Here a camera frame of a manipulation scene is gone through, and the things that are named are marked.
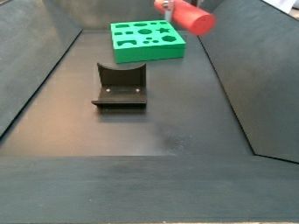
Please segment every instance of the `black floor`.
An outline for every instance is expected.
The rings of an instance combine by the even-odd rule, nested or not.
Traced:
[[[1,141],[0,223],[299,221],[299,166],[250,154],[182,36],[185,57],[146,63],[145,112],[101,114],[109,35],[81,34]]]

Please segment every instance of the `green shape sorter block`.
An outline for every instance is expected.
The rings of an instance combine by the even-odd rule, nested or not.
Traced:
[[[110,24],[116,63],[181,58],[185,42],[164,20]]]

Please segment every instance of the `black bracket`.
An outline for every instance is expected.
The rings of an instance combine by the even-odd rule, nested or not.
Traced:
[[[100,108],[145,106],[145,64],[132,69],[113,69],[97,63],[97,72],[101,89],[92,104]]]

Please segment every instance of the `star-shaped hole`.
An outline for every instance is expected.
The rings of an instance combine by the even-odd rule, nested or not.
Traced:
[[[169,32],[169,29],[160,28],[157,31],[158,31],[160,33],[164,33],[164,32]]]

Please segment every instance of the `shaped hole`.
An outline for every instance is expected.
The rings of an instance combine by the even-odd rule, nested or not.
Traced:
[[[165,42],[173,42],[176,40],[176,37],[173,37],[173,36],[164,36],[162,37],[162,41],[165,41]]]
[[[132,44],[136,45],[136,41],[134,40],[122,40],[122,41],[117,41],[116,44],[118,46],[124,45],[124,44]]]
[[[142,29],[142,30],[140,30],[140,31],[137,31],[140,34],[149,34],[149,33],[152,33],[152,31],[150,30],[148,30],[148,29]]]
[[[146,26],[146,24],[134,24],[134,26]]]
[[[117,24],[117,25],[116,25],[116,28],[126,28],[126,27],[129,27],[128,24]]]

